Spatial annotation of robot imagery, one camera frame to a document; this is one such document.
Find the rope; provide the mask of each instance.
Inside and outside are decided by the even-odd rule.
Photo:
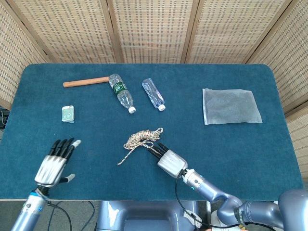
[[[146,148],[152,148],[153,142],[159,140],[160,133],[163,132],[163,128],[159,128],[156,131],[139,131],[136,134],[132,134],[128,139],[127,143],[123,145],[125,149],[130,150],[130,152],[121,160],[121,162],[117,163],[117,165],[121,165],[129,155],[139,146],[143,146]]]

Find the plastic bag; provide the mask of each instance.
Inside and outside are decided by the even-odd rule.
[[[262,123],[251,91],[203,89],[204,124]]]

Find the bottle label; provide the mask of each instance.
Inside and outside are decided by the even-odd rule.
[[[113,90],[115,94],[118,95],[121,91],[127,90],[127,88],[123,82],[118,82],[114,84]]]

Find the white bottle cap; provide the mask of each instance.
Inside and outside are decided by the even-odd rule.
[[[135,107],[130,107],[128,109],[129,113],[133,114],[135,111],[136,111],[136,108]]]
[[[160,112],[164,111],[165,109],[166,109],[166,107],[165,107],[163,104],[161,104],[161,105],[158,106],[158,110],[159,110]]]

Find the plastic water bottle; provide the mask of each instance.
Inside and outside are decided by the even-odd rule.
[[[122,78],[118,74],[112,74],[109,77],[109,84],[114,90],[120,103],[128,109],[129,113],[134,113],[136,108],[133,106],[133,98],[127,90]]]
[[[159,111],[165,110],[165,101],[162,95],[159,93],[158,89],[156,88],[155,84],[153,83],[151,78],[147,78],[142,82],[142,86],[145,92],[148,94],[152,104],[155,108],[158,108]]]

